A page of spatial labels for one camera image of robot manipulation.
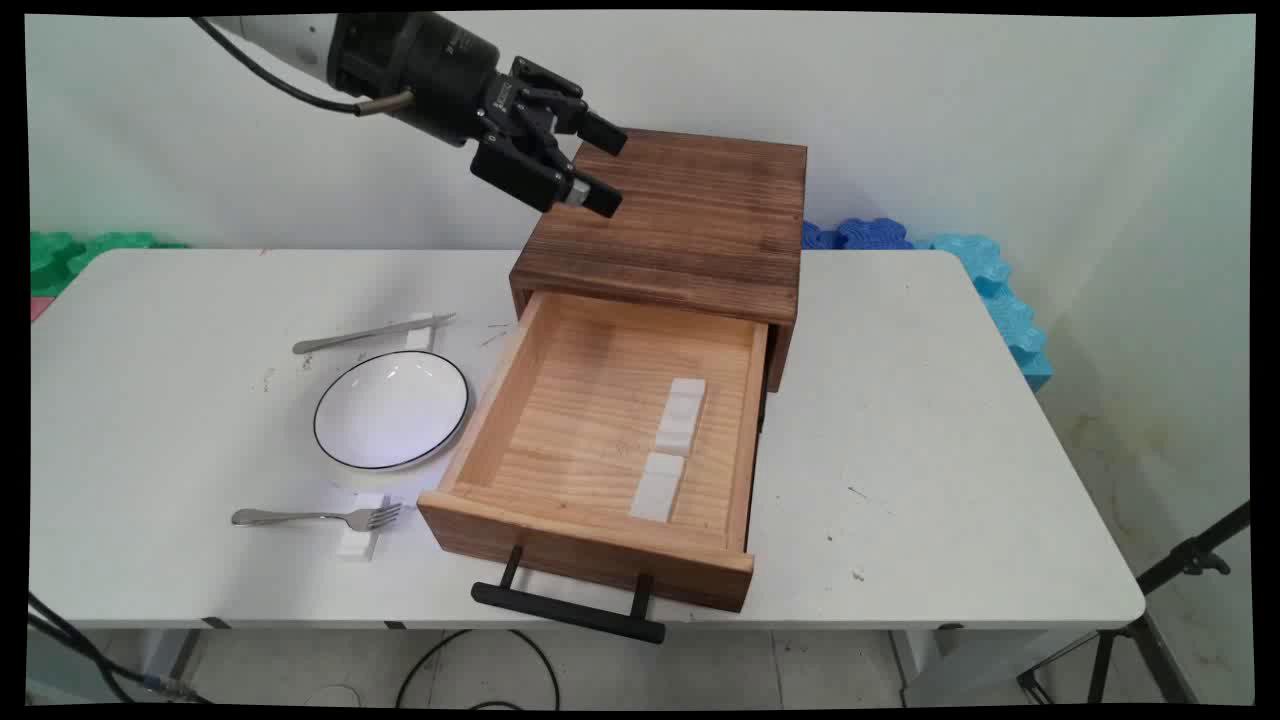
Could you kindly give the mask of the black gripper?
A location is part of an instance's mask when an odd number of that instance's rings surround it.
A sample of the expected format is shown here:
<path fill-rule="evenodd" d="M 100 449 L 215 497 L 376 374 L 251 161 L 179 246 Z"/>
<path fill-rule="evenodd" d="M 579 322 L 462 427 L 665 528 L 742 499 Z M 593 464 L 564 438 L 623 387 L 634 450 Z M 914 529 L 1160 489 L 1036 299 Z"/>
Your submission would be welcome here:
<path fill-rule="evenodd" d="M 335 22 L 333 88 L 369 99 L 412 92 L 413 104 L 394 118 L 454 147 L 476 136 L 471 173 L 541 213 L 620 210 L 622 191 L 579 169 L 556 138 L 573 135 L 612 156 L 628 140 L 590 108 L 581 86 L 517 56 L 502 78 L 499 110 L 486 111 L 479 108 L 497 74 L 494 44 L 435 12 L 340 13 Z"/>

